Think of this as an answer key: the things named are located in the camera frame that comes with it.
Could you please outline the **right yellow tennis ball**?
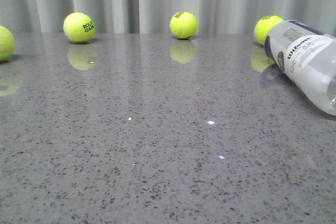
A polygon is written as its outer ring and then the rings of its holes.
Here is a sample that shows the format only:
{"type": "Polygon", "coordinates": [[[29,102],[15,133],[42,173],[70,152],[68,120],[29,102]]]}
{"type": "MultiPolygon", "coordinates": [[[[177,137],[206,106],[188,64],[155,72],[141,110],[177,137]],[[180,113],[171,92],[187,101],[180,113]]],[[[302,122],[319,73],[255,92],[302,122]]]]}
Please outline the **right yellow tennis ball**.
{"type": "Polygon", "coordinates": [[[254,28],[254,38],[260,45],[264,45],[265,39],[269,31],[284,19],[280,16],[271,15],[261,18],[254,28]]]}

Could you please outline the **Roland Garros yellow tennis ball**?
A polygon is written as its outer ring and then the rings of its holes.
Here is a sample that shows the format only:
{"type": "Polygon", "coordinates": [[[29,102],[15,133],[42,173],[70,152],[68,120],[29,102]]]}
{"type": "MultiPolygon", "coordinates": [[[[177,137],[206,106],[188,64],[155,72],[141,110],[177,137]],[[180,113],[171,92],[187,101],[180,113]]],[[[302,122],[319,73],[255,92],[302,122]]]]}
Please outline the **Roland Garros yellow tennis ball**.
{"type": "Polygon", "coordinates": [[[93,20],[84,13],[75,12],[64,20],[63,30],[66,37],[75,43],[89,41],[96,33],[93,20]]]}

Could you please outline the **clear Wilson tennis ball can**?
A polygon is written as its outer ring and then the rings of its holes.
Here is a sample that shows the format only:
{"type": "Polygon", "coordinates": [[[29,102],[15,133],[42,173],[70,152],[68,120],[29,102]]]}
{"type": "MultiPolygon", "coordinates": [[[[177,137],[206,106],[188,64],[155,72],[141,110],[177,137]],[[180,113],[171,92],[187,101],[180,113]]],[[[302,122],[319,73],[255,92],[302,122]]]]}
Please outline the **clear Wilson tennis ball can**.
{"type": "Polygon", "coordinates": [[[320,110],[335,115],[335,37],[296,20],[275,25],[264,49],[320,110]]]}

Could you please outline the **centre yellow tennis ball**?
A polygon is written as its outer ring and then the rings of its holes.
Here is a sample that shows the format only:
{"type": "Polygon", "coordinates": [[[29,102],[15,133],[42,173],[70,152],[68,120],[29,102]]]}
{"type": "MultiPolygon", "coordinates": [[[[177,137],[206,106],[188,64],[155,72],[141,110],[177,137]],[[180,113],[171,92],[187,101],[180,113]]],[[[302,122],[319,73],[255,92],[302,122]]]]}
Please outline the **centre yellow tennis ball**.
{"type": "Polygon", "coordinates": [[[178,39],[192,37],[198,28],[196,17],[190,12],[177,12],[170,20],[171,33],[178,39]]]}

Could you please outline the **far-left yellow tennis ball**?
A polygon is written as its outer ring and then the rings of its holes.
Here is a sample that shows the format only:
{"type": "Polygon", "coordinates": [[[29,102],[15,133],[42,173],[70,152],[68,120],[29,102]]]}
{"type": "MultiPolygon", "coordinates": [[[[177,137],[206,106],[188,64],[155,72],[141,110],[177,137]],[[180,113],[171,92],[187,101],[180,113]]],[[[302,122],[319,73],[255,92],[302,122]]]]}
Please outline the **far-left yellow tennis ball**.
{"type": "Polygon", "coordinates": [[[0,27],[0,60],[7,60],[15,50],[15,38],[6,27],[0,27]]]}

